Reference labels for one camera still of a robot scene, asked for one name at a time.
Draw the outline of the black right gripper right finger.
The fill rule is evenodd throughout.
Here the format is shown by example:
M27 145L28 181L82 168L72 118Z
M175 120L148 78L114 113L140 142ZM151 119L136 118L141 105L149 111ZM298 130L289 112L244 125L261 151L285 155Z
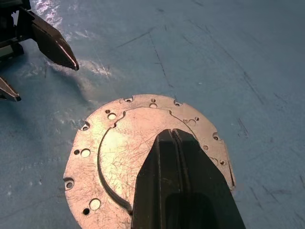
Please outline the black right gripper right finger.
M173 130L181 181L181 229L246 229L227 182L188 132Z

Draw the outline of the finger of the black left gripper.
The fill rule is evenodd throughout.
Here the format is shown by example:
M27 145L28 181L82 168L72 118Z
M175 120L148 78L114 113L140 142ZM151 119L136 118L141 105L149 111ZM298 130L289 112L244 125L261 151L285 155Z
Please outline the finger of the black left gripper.
M20 95L2 77L0 77L0 99L12 102L21 101Z
M77 59L62 34L25 8L20 9L20 38L34 40L39 50L54 63L79 70Z

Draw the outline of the round metal plate with holes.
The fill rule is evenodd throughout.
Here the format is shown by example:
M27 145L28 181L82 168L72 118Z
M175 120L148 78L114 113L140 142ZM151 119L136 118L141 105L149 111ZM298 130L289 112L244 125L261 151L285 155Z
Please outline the round metal plate with holes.
M130 229L137 174L156 136L165 129L192 134L236 186L224 141L192 106L173 98L140 94L97 109L77 132L65 168L65 196L81 229Z

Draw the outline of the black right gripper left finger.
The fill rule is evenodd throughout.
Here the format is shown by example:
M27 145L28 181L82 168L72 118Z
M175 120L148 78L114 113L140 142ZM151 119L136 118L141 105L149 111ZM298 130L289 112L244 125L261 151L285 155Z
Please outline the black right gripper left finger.
M131 229L184 229L182 142L191 134L165 129L136 177Z

